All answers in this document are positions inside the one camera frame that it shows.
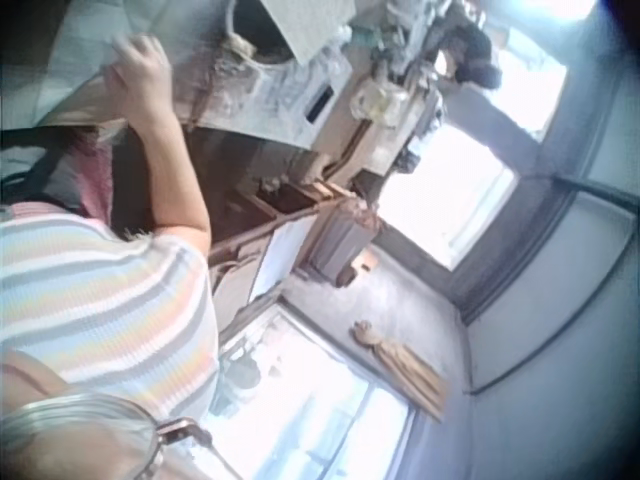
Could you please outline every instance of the person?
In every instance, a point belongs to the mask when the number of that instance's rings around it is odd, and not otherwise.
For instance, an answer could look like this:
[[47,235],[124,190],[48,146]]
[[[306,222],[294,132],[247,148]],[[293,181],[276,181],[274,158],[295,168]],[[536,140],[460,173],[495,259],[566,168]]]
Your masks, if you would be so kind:
[[492,43],[489,36],[473,23],[460,4],[453,4],[446,17],[436,22],[425,40],[425,58],[435,63],[444,52],[454,68],[452,79],[495,90],[502,84],[502,71],[491,63]]
[[[137,35],[114,49],[117,61],[104,79],[144,145],[155,227],[128,241],[109,228],[110,157],[96,138],[72,135],[70,153],[41,192],[25,193],[18,182],[42,165],[25,160],[33,149],[5,149],[3,185],[7,176],[15,181],[12,201],[0,209],[0,348],[50,369],[57,389],[120,397],[158,421],[200,420],[218,371],[209,216],[173,111],[162,46]],[[28,174],[4,171],[19,164],[34,166]],[[21,378],[9,370],[3,415],[30,400],[9,398]]]

